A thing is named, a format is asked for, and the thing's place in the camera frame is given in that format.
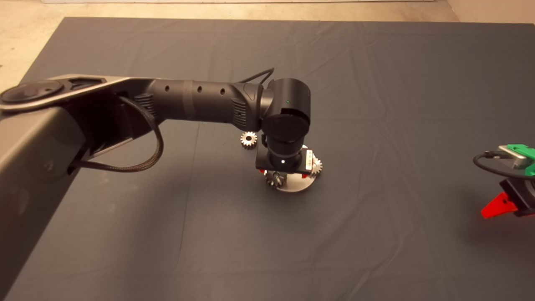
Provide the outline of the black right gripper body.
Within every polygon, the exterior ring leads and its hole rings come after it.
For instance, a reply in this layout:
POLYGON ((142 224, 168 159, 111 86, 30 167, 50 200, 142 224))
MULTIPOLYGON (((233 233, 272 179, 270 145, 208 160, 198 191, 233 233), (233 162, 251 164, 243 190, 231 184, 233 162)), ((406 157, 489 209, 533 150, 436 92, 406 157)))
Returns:
POLYGON ((500 182, 503 191, 516 206, 516 217, 535 214, 535 181, 523 179, 504 179, 500 182))

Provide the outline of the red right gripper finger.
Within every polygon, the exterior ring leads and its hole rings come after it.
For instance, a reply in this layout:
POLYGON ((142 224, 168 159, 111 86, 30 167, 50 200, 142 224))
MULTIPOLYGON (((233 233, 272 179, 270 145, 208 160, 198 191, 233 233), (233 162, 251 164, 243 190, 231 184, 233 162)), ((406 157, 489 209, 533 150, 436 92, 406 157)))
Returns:
POLYGON ((485 219, 498 217, 502 214, 514 213, 518 208, 506 192, 499 193, 491 202, 489 202, 481 211, 485 219))

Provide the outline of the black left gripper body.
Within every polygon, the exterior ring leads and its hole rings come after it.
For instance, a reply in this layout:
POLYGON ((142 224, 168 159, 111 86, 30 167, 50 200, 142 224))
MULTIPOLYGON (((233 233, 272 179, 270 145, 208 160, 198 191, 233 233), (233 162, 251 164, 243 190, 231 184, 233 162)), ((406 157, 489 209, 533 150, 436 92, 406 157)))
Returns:
POLYGON ((302 147, 295 156, 283 158, 259 145, 256 154, 256 169, 277 171, 279 173, 313 173, 314 153, 310 148, 302 147))

